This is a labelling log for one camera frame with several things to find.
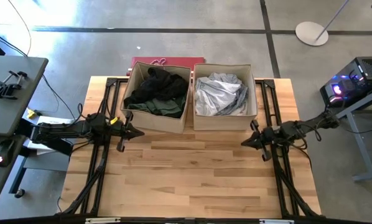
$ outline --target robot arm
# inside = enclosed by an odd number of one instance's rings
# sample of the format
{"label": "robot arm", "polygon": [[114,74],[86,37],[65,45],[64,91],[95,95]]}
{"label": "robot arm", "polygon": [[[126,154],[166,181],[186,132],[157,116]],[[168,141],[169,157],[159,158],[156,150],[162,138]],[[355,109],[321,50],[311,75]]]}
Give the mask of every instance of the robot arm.
{"label": "robot arm", "polygon": [[262,149],[263,161],[271,159],[270,152],[266,149],[268,144],[280,144],[290,146],[295,140],[306,137],[311,131],[317,131],[320,128],[336,128],[339,126],[339,120],[329,111],[324,111],[315,118],[307,121],[287,121],[277,127],[266,127],[262,131],[258,130],[258,122],[251,122],[251,129],[254,133],[251,137],[241,143],[242,146]]}
{"label": "robot arm", "polygon": [[40,123],[33,127],[30,140],[37,144],[44,144],[52,149],[61,149],[64,153],[65,148],[71,150],[71,145],[66,141],[60,141],[63,138],[87,138],[88,141],[98,145],[103,145],[103,136],[121,137],[119,151],[123,151],[123,140],[142,136],[144,133],[130,123],[133,116],[129,113],[126,122],[115,118],[111,121],[103,113],[89,114],[84,121],[77,121],[72,124],[48,124]]}

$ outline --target computer tower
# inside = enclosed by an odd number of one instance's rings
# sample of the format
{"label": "computer tower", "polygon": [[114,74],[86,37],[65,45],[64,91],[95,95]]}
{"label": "computer tower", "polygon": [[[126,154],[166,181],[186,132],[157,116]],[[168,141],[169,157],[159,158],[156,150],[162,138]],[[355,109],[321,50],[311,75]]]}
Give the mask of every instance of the computer tower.
{"label": "computer tower", "polygon": [[347,107],[372,92],[372,57],[356,57],[320,93],[328,107]]}

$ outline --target metal leg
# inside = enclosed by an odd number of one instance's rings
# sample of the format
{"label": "metal leg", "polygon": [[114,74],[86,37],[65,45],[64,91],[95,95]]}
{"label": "metal leg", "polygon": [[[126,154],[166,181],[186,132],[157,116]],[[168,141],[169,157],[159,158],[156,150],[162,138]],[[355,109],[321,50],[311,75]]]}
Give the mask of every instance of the metal leg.
{"label": "metal leg", "polygon": [[339,112],[336,117],[338,119],[343,118],[346,116],[346,114],[353,112],[354,110],[363,109],[367,106],[372,105],[372,94],[369,94],[368,96],[364,97],[363,99],[357,101],[356,103],[350,105],[343,111]]}
{"label": "metal leg", "polygon": [[[346,116],[348,118],[352,131],[359,132],[352,113],[348,113],[346,114]],[[363,139],[361,138],[360,134],[353,134],[353,135],[355,136],[355,139],[358,142],[359,150],[360,150],[361,156],[363,156],[363,160],[365,161],[368,172],[372,172],[372,163],[371,163],[370,156],[368,155],[368,152],[367,152],[366,144],[363,142]]]}
{"label": "metal leg", "polygon": [[13,180],[13,183],[12,183],[12,186],[11,188],[9,189],[9,193],[10,194],[16,194],[17,191],[19,190],[19,187],[20,187],[20,183],[22,182],[22,179],[23,179],[23,176],[24,176],[24,173],[26,172],[27,168],[24,168],[24,163],[26,163],[26,157],[23,157],[23,160],[20,164],[20,168],[19,170],[17,171],[17,174]]}
{"label": "metal leg", "polygon": [[368,179],[372,179],[372,172],[367,172],[365,174],[353,176],[354,181],[368,180]]}

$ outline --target fabric storage bin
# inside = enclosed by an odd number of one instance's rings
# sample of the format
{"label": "fabric storage bin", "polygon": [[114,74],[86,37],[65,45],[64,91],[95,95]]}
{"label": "fabric storage bin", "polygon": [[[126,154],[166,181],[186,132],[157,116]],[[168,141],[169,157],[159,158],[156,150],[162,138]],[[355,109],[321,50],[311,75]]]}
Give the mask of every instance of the fabric storage bin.
{"label": "fabric storage bin", "polygon": [[169,72],[171,75],[178,74],[188,83],[188,92],[186,96],[186,104],[184,111],[179,119],[170,118],[166,116],[158,116],[150,114],[145,111],[139,110],[129,110],[124,107],[124,101],[121,102],[120,110],[126,114],[128,111],[132,112],[133,120],[132,125],[137,128],[146,128],[157,131],[167,131],[170,133],[182,133],[185,127],[186,114],[189,101],[189,93],[191,86],[190,79],[190,68],[178,67],[178,66],[159,66],[151,65],[142,62],[136,62],[134,68],[132,69],[131,76],[129,77],[128,84],[125,90],[124,99],[131,96],[131,93],[140,87],[141,83],[149,77],[147,70],[149,68],[156,67],[161,68]]}
{"label": "fabric storage bin", "polygon": [[[234,74],[243,84],[248,87],[247,113],[246,115],[234,116],[202,116],[196,114],[195,88],[197,79],[209,77],[213,72]],[[193,128],[194,130],[246,130],[258,113],[256,102],[255,81],[250,65],[215,65],[200,63],[196,64],[193,74]]]}

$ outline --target yellow label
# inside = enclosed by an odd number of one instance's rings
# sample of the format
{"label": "yellow label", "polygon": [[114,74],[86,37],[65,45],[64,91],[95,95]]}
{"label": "yellow label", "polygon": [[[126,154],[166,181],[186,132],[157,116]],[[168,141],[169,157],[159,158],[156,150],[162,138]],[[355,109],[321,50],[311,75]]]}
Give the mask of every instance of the yellow label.
{"label": "yellow label", "polygon": [[110,121],[110,124],[114,124],[114,123],[117,122],[117,121],[118,121],[118,118],[115,117],[114,119],[112,119],[112,120]]}
{"label": "yellow label", "polygon": [[27,110],[27,118],[31,119],[35,115],[34,111],[28,109]]}

